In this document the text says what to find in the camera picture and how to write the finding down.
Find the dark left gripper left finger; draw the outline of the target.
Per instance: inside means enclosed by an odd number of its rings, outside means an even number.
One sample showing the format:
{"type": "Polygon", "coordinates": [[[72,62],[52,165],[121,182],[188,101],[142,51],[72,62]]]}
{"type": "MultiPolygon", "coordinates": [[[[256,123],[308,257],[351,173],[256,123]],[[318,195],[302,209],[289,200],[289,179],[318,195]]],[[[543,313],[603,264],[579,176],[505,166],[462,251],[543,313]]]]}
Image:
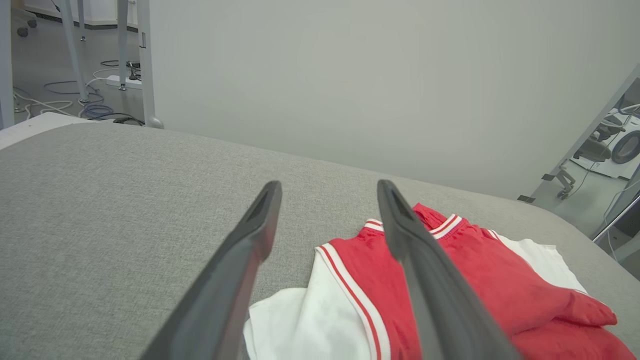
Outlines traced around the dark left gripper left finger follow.
{"type": "Polygon", "coordinates": [[[267,182],[164,325],[143,360],[234,360],[259,267],[275,241],[282,202],[267,182]]]}

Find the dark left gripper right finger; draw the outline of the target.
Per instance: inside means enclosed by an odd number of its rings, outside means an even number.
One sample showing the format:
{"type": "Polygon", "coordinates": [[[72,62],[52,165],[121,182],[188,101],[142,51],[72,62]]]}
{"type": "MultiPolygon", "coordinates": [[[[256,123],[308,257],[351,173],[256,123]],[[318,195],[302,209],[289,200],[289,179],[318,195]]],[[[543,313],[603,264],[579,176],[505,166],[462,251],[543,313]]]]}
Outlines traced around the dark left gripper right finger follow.
{"type": "Polygon", "coordinates": [[[396,185],[377,182],[385,241],[402,265],[425,360],[519,360],[482,304],[396,185]]]}

